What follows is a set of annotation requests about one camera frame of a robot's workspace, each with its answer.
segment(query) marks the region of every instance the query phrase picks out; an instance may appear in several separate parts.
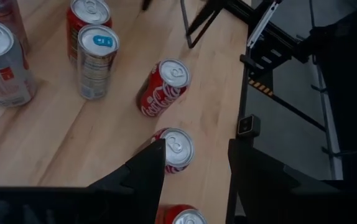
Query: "gray floor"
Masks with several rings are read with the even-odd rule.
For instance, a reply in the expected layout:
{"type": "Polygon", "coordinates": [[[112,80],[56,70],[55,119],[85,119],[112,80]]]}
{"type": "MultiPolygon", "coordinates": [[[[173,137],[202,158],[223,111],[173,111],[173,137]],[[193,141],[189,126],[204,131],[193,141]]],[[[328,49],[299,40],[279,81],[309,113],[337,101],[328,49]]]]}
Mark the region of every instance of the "gray floor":
{"type": "MultiPolygon", "coordinates": [[[[252,7],[261,1],[253,0],[252,7]]],[[[357,0],[313,0],[313,8],[315,25],[326,26],[353,12],[357,0]]],[[[293,37],[308,37],[312,28],[308,0],[284,0],[271,21],[293,37]]],[[[324,124],[320,95],[310,88],[311,84],[319,86],[316,71],[311,62],[286,62],[274,70],[274,94],[324,124]]],[[[324,132],[250,86],[246,114],[255,114],[262,121],[257,149],[311,177],[332,179],[330,160],[321,151],[328,144],[324,132]]],[[[243,214],[241,206],[237,206],[237,214],[243,214]]]]}

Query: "aluminum can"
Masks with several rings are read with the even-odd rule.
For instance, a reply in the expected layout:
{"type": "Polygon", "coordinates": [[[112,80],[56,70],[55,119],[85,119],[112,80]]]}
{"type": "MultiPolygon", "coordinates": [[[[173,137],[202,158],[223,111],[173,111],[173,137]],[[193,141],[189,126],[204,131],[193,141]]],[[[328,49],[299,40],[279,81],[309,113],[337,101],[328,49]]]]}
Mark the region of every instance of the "aluminum can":
{"type": "Polygon", "coordinates": [[[109,27],[84,26],[78,35],[78,87],[87,100],[105,96],[111,67],[119,49],[119,37],[109,27]]]}
{"type": "Polygon", "coordinates": [[[207,224],[205,217],[191,205],[159,206],[155,224],[207,224]]]}
{"type": "Polygon", "coordinates": [[[67,10],[68,58],[76,67],[78,34],[88,24],[112,27],[111,11],[103,0],[72,0],[67,10]]]}
{"type": "Polygon", "coordinates": [[[190,72],[181,61],[158,62],[137,93],[137,107],[145,116],[159,116],[187,90],[190,82],[190,72]]]}
{"type": "Polygon", "coordinates": [[[35,95],[36,85],[18,39],[0,23],[0,106],[19,106],[35,95]]]}
{"type": "Polygon", "coordinates": [[[0,23],[15,34],[22,44],[25,53],[29,51],[27,34],[22,23],[17,0],[0,0],[0,23]]]}
{"type": "Polygon", "coordinates": [[[136,153],[159,139],[165,139],[166,142],[165,173],[175,174],[187,168],[193,160],[195,150],[191,137],[179,128],[160,129],[147,139],[136,153]]]}

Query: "red soda can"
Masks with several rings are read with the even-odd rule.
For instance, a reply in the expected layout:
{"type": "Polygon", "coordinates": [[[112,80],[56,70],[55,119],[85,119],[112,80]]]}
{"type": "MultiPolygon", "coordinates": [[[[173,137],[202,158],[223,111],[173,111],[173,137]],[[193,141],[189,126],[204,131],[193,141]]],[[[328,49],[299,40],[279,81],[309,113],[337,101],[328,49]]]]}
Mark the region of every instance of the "red soda can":
{"type": "Polygon", "coordinates": [[[22,23],[17,0],[0,0],[0,23],[17,36],[25,53],[27,53],[29,51],[28,38],[22,23]]]}
{"type": "Polygon", "coordinates": [[[195,150],[191,137],[179,128],[162,128],[147,139],[136,153],[159,139],[166,141],[165,173],[175,174],[187,168],[195,155],[195,150]]]}
{"type": "Polygon", "coordinates": [[[76,67],[78,59],[78,34],[85,25],[112,27],[111,12],[102,0],[72,0],[67,10],[68,58],[76,67]]]}
{"type": "Polygon", "coordinates": [[[181,61],[163,60],[154,66],[137,93],[137,107],[145,116],[159,116],[187,90],[190,82],[190,72],[181,61]]]}
{"type": "Polygon", "coordinates": [[[205,217],[191,205],[163,205],[156,213],[155,224],[207,224],[205,217]]]}

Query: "can rim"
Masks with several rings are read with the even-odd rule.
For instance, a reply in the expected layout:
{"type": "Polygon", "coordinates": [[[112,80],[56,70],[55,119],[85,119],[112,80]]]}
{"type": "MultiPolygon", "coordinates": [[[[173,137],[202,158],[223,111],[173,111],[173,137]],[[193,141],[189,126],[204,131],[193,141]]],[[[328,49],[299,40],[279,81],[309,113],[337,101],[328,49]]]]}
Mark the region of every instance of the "can rim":
{"type": "Polygon", "coordinates": [[[166,135],[166,132],[168,132],[168,131],[177,131],[177,132],[182,133],[188,139],[188,141],[190,142],[191,154],[190,154],[190,158],[188,158],[188,161],[186,163],[184,163],[184,164],[181,164],[180,166],[177,166],[177,164],[172,164],[167,159],[166,159],[166,164],[168,164],[170,166],[173,166],[173,167],[177,167],[177,168],[185,167],[185,166],[189,165],[191,163],[191,161],[193,160],[194,156],[195,156],[195,148],[194,148],[194,145],[193,145],[192,138],[190,137],[189,134],[187,134],[185,131],[181,130],[180,128],[167,128],[165,131],[162,132],[162,134],[160,134],[160,138],[164,138],[165,135],[166,135]]]}
{"type": "Polygon", "coordinates": [[[85,25],[84,27],[82,27],[80,29],[79,33],[78,33],[78,43],[79,43],[80,47],[83,48],[86,51],[86,53],[94,55],[94,56],[105,56],[105,55],[98,55],[98,54],[95,54],[95,53],[89,51],[88,48],[85,47],[85,45],[83,44],[81,36],[83,35],[84,32],[86,32],[87,30],[92,29],[92,28],[103,29],[106,32],[110,33],[113,36],[113,38],[115,39],[115,41],[116,41],[116,46],[111,51],[111,53],[119,50],[119,48],[120,48],[120,40],[119,40],[118,35],[115,33],[115,31],[113,31],[111,28],[106,27],[106,26],[97,25],[97,24],[89,24],[89,25],[85,25]]]}
{"type": "Polygon", "coordinates": [[[108,13],[108,17],[105,19],[105,21],[102,21],[102,22],[92,22],[92,23],[90,23],[90,22],[88,22],[88,21],[85,21],[84,19],[82,19],[80,16],[78,16],[78,14],[75,12],[75,10],[73,10],[73,5],[77,2],[77,1],[84,1],[84,0],[71,0],[71,6],[70,6],[70,8],[71,8],[71,11],[74,13],[74,15],[78,18],[78,19],[80,19],[80,20],[82,20],[83,22],[87,22],[87,23],[89,23],[89,24],[94,24],[94,25],[101,25],[101,24],[104,24],[106,21],[108,21],[110,18],[111,18],[111,14],[112,14],[112,12],[111,12],[111,9],[109,8],[109,6],[103,1],[103,0],[95,0],[95,1],[97,1],[97,2],[99,2],[99,3],[101,3],[103,6],[104,6],[104,8],[106,8],[106,11],[107,11],[107,13],[108,13]]]}
{"type": "Polygon", "coordinates": [[[11,30],[9,30],[9,28],[7,28],[4,24],[0,23],[0,29],[5,31],[8,37],[10,38],[10,45],[0,53],[0,56],[2,56],[12,49],[12,46],[14,45],[14,42],[16,40],[14,39],[14,35],[12,34],[11,30]]]}
{"type": "MultiPolygon", "coordinates": [[[[176,87],[176,88],[181,88],[181,87],[185,87],[185,86],[189,85],[191,83],[191,73],[188,70],[187,66],[185,66],[184,63],[181,62],[180,60],[177,60],[177,59],[174,59],[174,58],[167,58],[167,59],[161,61],[159,63],[159,67],[158,67],[159,71],[162,71],[160,68],[162,67],[162,65],[165,62],[168,62],[168,61],[173,61],[173,62],[179,63],[185,69],[186,73],[188,74],[187,81],[184,84],[182,84],[182,85],[170,85],[169,84],[169,85],[172,86],[172,87],[176,87]]],[[[167,82],[167,80],[163,77],[163,75],[161,75],[160,77],[163,79],[164,82],[167,82]]]]}
{"type": "Polygon", "coordinates": [[[207,223],[208,223],[208,222],[206,221],[206,218],[202,215],[202,213],[200,213],[199,210],[193,209],[193,208],[189,208],[189,209],[186,209],[186,210],[180,212],[180,213],[179,213],[178,215],[176,215],[176,217],[174,218],[173,223],[175,223],[175,222],[177,221],[178,217],[182,216],[183,213],[187,213],[187,212],[194,212],[194,213],[196,213],[197,215],[199,215],[200,219],[202,220],[202,223],[204,223],[204,224],[207,224],[207,223]]]}

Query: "wooden tabletop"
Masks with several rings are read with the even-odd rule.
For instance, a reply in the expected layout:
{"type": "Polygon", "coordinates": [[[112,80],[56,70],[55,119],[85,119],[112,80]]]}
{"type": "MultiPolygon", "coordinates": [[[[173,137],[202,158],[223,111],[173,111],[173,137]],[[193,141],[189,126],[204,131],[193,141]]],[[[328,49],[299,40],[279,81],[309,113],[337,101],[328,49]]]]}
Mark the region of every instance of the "wooden tabletop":
{"type": "MultiPolygon", "coordinates": [[[[179,0],[107,0],[121,39],[109,93],[86,101],[77,92],[66,50],[68,0],[19,0],[32,50],[38,92],[27,105],[0,108],[0,185],[87,186],[124,164],[163,127],[186,130],[194,140],[189,167],[165,177],[161,203],[187,203],[209,223],[226,216],[230,167],[241,93],[247,25],[223,11],[190,50],[179,0]],[[134,97],[156,62],[178,58],[192,82],[160,118],[147,118],[134,97]]],[[[204,4],[186,0],[192,21],[204,4]]]]}

